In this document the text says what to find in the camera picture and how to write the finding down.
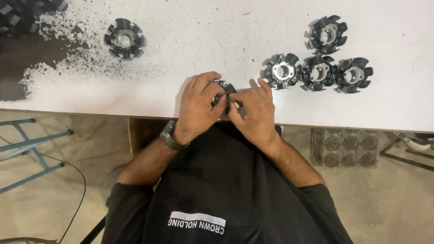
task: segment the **white logo on shirt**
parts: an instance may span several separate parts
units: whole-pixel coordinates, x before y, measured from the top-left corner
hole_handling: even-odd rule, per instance
[[[169,218],[168,226],[176,226],[181,228],[202,228],[207,231],[212,231],[218,234],[224,233],[226,220],[214,217],[207,214],[186,214],[183,212],[172,212]]]

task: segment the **hand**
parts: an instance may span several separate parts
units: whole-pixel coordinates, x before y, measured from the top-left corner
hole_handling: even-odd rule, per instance
[[[219,86],[216,79],[221,79],[217,72],[202,73],[193,76],[185,87],[181,98],[179,119],[175,124],[173,137],[181,145],[190,143],[198,135],[207,131],[226,108],[224,89]],[[219,103],[211,106],[212,99],[221,95]]]
[[[271,88],[262,78],[258,78],[258,84],[261,87],[230,94],[232,100],[243,103],[247,115],[242,118],[231,102],[229,118],[247,140],[265,152],[280,137],[274,128],[275,107]]]

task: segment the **blue metal stool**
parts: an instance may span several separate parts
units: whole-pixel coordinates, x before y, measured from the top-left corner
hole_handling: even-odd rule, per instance
[[[25,155],[26,152],[29,151],[37,159],[38,163],[41,164],[42,167],[44,168],[44,171],[42,171],[40,173],[37,173],[36,175],[32,175],[32,176],[30,176],[30,177],[28,177],[26,179],[23,179],[23,180],[21,180],[21,181],[19,181],[17,183],[14,183],[12,185],[9,185],[7,187],[4,187],[4,188],[0,189],[0,194],[3,194],[6,191],[12,190],[15,187],[23,185],[23,184],[25,184],[25,183],[27,183],[29,181],[32,181],[32,180],[34,180],[36,178],[39,178],[39,177],[41,177],[41,176],[43,176],[43,175],[45,175],[47,173],[50,173],[50,172],[52,172],[52,171],[54,171],[54,170],[56,170],[58,168],[61,168],[61,167],[65,166],[65,163],[60,163],[60,164],[58,164],[58,165],[56,165],[54,167],[51,167],[51,168],[48,167],[48,165],[42,159],[41,155],[38,153],[38,151],[36,150],[35,147],[38,146],[38,145],[40,145],[40,144],[42,144],[42,143],[44,143],[44,142],[47,142],[47,141],[49,141],[51,139],[54,139],[54,138],[59,138],[59,137],[66,136],[66,135],[72,135],[72,134],[74,134],[74,132],[72,130],[68,129],[68,131],[63,132],[63,133],[59,133],[59,134],[56,134],[56,135],[49,135],[49,136],[46,136],[46,137],[41,137],[41,138],[38,138],[38,139],[29,140],[29,138],[27,137],[27,135],[24,133],[23,129],[20,127],[20,124],[23,124],[23,123],[34,123],[34,122],[36,122],[36,119],[22,119],[22,120],[15,120],[15,121],[0,122],[0,126],[3,126],[3,125],[13,125],[16,128],[16,130],[19,132],[19,134],[21,135],[21,137],[24,139],[23,142],[19,142],[19,143],[15,143],[15,144],[11,144],[11,145],[0,147],[0,152],[12,150],[12,149],[18,149],[16,151],[12,152],[12,153],[9,153],[6,156],[0,157],[0,162],[8,160],[10,158],[15,158],[15,157],[18,157],[18,156]]]

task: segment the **wrist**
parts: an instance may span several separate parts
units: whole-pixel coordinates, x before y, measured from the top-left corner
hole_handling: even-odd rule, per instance
[[[194,137],[190,135],[191,133],[185,131],[179,122],[175,123],[175,128],[172,131],[173,139],[180,145],[187,145],[190,143]]]
[[[276,131],[274,131],[270,136],[270,139],[261,146],[258,146],[258,148],[266,155],[270,155],[273,154],[274,151],[279,150],[283,143],[282,138]]]

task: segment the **wristwatch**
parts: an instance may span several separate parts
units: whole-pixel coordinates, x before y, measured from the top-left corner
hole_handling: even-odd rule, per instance
[[[175,128],[175,121],[171,120],[166,124],[166,126],[161,131],[160,137],[171,149],[176,151],[181,151],[182,149],[186,148],[189,145],[189,143],[187,145],[181,145],[177,143],[171,135],[173,128]]]

